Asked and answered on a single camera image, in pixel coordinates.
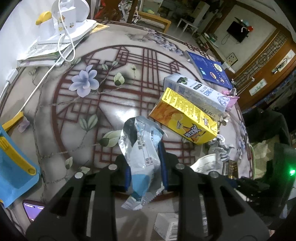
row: blue book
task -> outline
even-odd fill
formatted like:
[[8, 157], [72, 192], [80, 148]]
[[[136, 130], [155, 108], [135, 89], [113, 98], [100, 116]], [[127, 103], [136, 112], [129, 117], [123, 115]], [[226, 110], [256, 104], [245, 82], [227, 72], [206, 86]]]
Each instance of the blue book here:
[[186, 53], [203, 80], [227, 89], [233, 88], [220, 62], [209, 60], [189, 51]]

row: white carton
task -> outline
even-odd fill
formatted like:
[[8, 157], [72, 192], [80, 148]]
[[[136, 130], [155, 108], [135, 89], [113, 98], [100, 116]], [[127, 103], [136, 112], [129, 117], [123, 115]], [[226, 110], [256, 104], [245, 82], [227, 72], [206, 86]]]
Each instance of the white carton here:
[[195, 80], [178, 73], [164, 78], [163, 91], [170, 88], [218, 121], [226, 109], [230, 98]]
[[159, 213], [154, 224], [154, 230], [166, 241], [177, 240], [178, 214]]

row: ceiling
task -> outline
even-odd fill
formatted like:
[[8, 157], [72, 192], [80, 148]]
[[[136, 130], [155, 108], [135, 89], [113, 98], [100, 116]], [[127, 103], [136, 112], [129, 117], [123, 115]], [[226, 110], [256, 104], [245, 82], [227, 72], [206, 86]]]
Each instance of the ceiling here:
[[274, 0], [238, 0], [239, 2], [245, 3], [253, 8], [258, 9], [264, 14], [268, 15], [278, 23], [282, 24], [285, 28], [287, 28], [293, 37], [293, 40], [296, 42], [296, 32], [292, 27], [290, 21], [287, 16], [284, 14], [282, 9], [278, 6], [278, 4]]

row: silver screw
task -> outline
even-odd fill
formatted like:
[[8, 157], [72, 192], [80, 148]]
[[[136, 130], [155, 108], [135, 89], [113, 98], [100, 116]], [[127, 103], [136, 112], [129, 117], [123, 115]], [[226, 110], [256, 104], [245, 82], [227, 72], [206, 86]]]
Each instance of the silver screw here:
[[184, 166], [184, 164], [182, 164], [182, 163], [178, 163], [178, 164], [176, 164], [176, 168], [177, 168], [178, 170], [183, 170], [183, 169], [185, 168], [185, 166]]
[[117, 169], [117, 165], [116, 165], [116, 164], [110, 164], [110, 165], [108, 166], [108, 168], [109, 168], [109, 170], [114, 171], [114, 170]]
[[219, 173], [216, 172], [216, 171], [211, 171], [211, 172], [210, 172], [210, 176], [211, 176], [212, 178], [217, 178], [217, 177], [219, 177]]
[[75, 176], [75, 178], [80, 179], [80, 178], [83, 177], [83, 173], [82, 172], [77, 172], [77, 173], [75, 173], [74, 176]]

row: phone screen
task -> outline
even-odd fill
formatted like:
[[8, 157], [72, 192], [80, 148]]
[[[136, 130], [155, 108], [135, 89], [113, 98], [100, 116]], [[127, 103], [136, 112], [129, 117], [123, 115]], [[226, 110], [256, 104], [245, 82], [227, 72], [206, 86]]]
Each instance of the phone screen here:
[[39, 206], [31, 203], [23, 203], [25, 212], [30, 220], [30, 222], [33, 222], [35, 218], [38, 216], [38, 214], [43, 210], [44, 206]]

